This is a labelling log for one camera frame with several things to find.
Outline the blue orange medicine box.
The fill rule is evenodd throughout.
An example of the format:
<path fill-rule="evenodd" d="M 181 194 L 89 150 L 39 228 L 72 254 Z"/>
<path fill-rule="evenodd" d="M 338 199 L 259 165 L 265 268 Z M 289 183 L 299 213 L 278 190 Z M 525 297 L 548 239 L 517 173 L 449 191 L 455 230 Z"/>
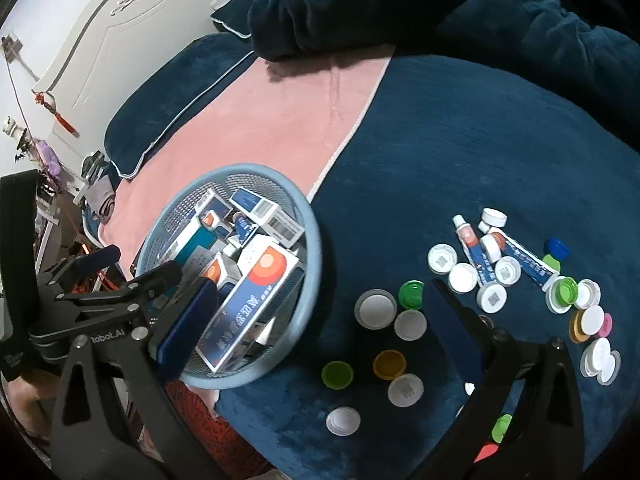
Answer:
<path fill-rule="evenodd" d="M 234 286 L 201 336 L 196 353 L 216 374 L 238 367 L 280 307 L 304 280 L 292 252 L 268 245 Z"/>

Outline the light blue plastic basket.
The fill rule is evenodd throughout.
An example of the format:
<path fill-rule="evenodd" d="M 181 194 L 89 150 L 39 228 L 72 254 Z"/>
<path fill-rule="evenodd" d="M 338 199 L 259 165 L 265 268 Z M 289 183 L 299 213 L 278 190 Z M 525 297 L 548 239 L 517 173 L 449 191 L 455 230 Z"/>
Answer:
<path fill-rule="evenodd" d="M 237 211 L 258 226 L 244 247 L 232 222 Z M 217 285 L 219 309 L 270 244 L 292 252 L 303 263 L 304 280 L 297 292 L 280 307 L 238 367 L 214 374 L 195 347 L 181 374 L 187 385 L 202 389 L 244 386 L 273 370 L 291 352 L 318 296 L 320 231 L 298 187 L 280 172 L 255 164 L 222 167 L 198 178 L 155 221 L 139 252 L 137 272 L 143 274 L 167 260 L 174 260 L 182 270 L 180 284 L 157 300 L 159 307 L 178 299 L 197 278 L 209 278 Z"/>

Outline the blue white ointment tube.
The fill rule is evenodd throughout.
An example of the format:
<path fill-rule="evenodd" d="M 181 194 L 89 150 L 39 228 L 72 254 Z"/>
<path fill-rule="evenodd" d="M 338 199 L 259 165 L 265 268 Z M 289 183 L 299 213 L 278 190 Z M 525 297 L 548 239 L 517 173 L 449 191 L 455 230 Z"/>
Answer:
<path fill-rule="evenodd" d="M 503 255 L 518 260 L 522 271 L 535 282 L 543 292 L 546 292 L 560 275 L 557 270 L 548 266 L 547 263 L 544 263 L 532 252 L 524 248 L 521 244 L 518 244 L 515 240 L 512 240 L 511 237 L 508 237 L 502 231 L 493 230 L 490 231 L 490 234 L 498 243 Z"/>

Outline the green open cap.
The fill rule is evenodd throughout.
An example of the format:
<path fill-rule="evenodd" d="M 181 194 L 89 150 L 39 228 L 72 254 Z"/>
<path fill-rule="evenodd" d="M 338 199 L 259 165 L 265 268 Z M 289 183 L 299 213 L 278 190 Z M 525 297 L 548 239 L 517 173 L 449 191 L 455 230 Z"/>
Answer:
<path fill-rule="evenodd" d="M 559 276 L 547 290 L 548 299 L 553 309 L 567 309 L 578 297 L 578 283 L 574 278 Z"/>

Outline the gold bottle cap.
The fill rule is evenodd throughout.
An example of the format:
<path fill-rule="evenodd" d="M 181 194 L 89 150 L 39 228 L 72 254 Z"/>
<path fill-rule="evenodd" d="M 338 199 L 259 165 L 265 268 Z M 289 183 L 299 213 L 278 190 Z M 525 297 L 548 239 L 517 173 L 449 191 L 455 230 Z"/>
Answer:
<path fill-rule="evenodd" d="M 583 344 L 590 338 L 590 336 L 582 330 L 582 317 L 584 316 L 584 313 L 585 310 L 576 310 L 570 319 L 568 334 L 570 335 L 570 340 L 573 341 L 574 344 Z"/>

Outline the red bottle cap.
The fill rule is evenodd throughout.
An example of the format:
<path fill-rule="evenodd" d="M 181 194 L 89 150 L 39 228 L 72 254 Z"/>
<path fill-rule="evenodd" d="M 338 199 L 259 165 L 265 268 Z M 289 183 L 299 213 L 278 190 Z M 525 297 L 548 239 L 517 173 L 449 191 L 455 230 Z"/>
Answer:
<path fill-rule="evenodd" d="M 481 460 L 486 460 L 486 458 L 495 455 L 498 452 L 499 445 L 495 442 L 486 443 L 481 449 L 480 452 L 475 457 L 474 462 L 479 463 Z"/>

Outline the blue bottle cap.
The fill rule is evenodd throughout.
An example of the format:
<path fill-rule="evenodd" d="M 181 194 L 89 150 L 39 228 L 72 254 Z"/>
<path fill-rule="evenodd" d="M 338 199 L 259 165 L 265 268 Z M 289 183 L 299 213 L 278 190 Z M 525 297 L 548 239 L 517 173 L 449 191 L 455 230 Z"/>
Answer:
<path fill-rule="evenodd" d="M 544 242 L 544 250 L 559 262 L 564 261 L 570 255 L 570 248 L 556 237 L 550 237 Z"/>

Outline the grey folded cloth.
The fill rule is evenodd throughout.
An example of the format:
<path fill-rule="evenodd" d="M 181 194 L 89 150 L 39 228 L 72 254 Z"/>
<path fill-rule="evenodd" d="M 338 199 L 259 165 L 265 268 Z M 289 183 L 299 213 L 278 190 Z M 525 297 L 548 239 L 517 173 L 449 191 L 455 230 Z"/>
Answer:
<path fill-rule="evenodd" d="M 107 174 L 90 184 L 85 194 L 85 201 L 93 218 L 101 222 L 110 220 L 115 209 L 115 197 L 116 193 Z"/>

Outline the pink bottle cap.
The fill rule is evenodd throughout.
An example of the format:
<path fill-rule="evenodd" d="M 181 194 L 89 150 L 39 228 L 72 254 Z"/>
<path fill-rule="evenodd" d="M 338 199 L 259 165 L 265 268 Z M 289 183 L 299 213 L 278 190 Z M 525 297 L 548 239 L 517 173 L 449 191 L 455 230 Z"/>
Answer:
<path fill-rule="evenodd" d="M 599 337 L 607 337 L 613 328 L 613 318 L 608 312 L 605 312 L 604 319 L 600 330 L 598 331 Z"/>

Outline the white open lid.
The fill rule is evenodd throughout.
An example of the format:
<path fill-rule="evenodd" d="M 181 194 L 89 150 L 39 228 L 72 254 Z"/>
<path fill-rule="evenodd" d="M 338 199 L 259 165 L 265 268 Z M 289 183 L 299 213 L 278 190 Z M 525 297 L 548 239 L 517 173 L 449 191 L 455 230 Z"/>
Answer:
<path fill-rule="evenodd" d="M 606 358 L 604 367 L 597 374 L 597 382 L 601 386 L 609 386 L 617 378 L 620 372 L 620 366 L 622 365 L 622 357 L 620 352 L 612 350 L 610 355 Z"/>

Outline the dark blue bed sheet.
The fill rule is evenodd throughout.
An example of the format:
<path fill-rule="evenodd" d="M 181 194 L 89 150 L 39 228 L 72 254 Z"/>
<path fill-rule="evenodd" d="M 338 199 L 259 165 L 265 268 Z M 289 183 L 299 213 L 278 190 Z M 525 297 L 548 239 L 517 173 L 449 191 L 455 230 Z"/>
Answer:
<path fill-rule="evenodd" d="M 586 460 L 639 394 L 639 156 L 581 108 L 530 82 L 442 56 L 394 58 L 366 117 L 312 202 L 323 280 L 304 336 L 218 413 L 294 479 L 401 479 L 465 401 L 437 339 L 406 344 L 356 321 L 369 289 L 426 281 L 428 250 L 452 219 L 486 207 L 532 252 L 555 237 L 562 269 L 590 278 L 614 318 L 622 367 L 608 387 L 579 381 Z"/>

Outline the red tassel ornament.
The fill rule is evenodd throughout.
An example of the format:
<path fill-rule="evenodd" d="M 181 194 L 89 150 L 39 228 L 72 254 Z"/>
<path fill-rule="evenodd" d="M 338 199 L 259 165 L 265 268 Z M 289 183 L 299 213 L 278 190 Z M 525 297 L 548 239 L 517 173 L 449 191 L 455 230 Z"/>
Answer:
<path fill-rule="evenodd" d="M 58 124 L 72 136 L 78 136 L 77 130 L 60 114 L 55 104 L 55 99 L 49 92 L 35 92 L 35 102 L 44 107 L 58 122 Z"/>

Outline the pink blanket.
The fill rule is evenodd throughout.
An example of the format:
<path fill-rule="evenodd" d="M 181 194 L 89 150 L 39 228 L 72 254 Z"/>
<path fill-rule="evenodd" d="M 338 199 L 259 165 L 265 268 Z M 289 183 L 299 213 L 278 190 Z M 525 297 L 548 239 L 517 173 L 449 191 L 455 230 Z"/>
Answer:
<path fill-rule="evenodd" d="M 216 168 L 254 162 L 314 197 L 357 131 L 390 58 L 390 46 L 269 63 L 258 58 L 181 127 L 116 193 L 102 240 L 130 266 L 174 196 Z"/>

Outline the dark blue fleece duvet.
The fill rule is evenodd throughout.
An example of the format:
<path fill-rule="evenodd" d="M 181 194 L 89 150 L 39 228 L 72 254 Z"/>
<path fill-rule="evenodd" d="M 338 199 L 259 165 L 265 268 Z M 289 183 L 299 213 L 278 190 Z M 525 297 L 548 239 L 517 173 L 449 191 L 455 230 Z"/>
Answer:
<path fill-rule="evenodd" d="M 389 44 L 510 70 L 639 143 L 639 0 L 255 0 L 270 61 Z"/>

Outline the white headboard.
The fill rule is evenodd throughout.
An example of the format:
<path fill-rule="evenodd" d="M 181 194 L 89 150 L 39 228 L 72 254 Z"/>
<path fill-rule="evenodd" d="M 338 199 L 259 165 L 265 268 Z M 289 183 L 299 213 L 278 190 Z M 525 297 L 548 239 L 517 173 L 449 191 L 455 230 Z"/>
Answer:
<path fill-rule="evenodd" d="M 2 174 L 35 167 L 17 153 L 22 129 L 46 141 L 77 194 L 82 160 L 104 148 L 108 123 L 142 84 L 192 41 L 216 28 L 213 0 L 17 0 L 1 35 Z M 34 99 L 49 92 L 77 130 L 66 132 Z"/>

